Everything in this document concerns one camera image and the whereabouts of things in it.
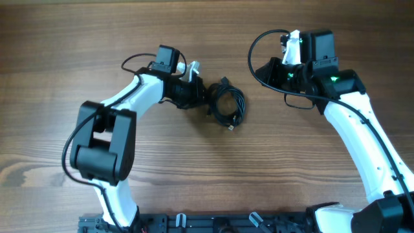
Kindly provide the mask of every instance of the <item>brown background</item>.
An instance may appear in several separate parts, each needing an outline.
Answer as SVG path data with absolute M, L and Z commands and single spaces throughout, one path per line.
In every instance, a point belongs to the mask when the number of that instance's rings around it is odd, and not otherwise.
M 286 107 L 282 94 L 261 87 L 246 55 L 266 30 L 330 28 L 340 68 L 360 75 L 412 168 L 413 9 L 409 1 L 1 7 L 0 232 L 74 232 L 78 216 L 102 211 L 92 188 L 64 176 L 63 144 L 80 104 L 119 92 L 132 79 L 121 62 L 160 44 L 200 61 L 207 84 L 227 76 L 244 91 L 248 113 L 230 132 L 206 118 L 205 107 L 153 106 L 137 126 L 130 175 L 141 212 L 273 212 L 326 201 L 363 207 L 364 187 L 332 126 L 317 110 Z M 256 68 L 281 56 L 278 41 L 269 36 L 257 46 Z

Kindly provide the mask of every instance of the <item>table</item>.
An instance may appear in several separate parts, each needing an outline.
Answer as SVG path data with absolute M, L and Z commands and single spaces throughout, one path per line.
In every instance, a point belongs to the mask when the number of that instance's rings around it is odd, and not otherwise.
M 247 52 L 266 30 L 331 29 L 340 68 L 359 74 L 413 168 L 413 9 L 339 0 L 2 6 L 0 232 L 74 232 L 79 216 L 102 211 L 91 187 L 64 176 L 62 147 L 79 106 L 119 92 L 132 79 L 121 62 L 160 44 L 200 61 L 207 86 L 227 76 L 248 107 L 231 132 L 207 118 L 205 106 L 154 105 L 137 125 L 129 176 L 142 213 L 302 211 L 327 201 L 363 208 L 364 187 L 333 127 L 259 85 Z M 272 56 L 281 56 L 278 35 L 255 48 L 254 66 Z

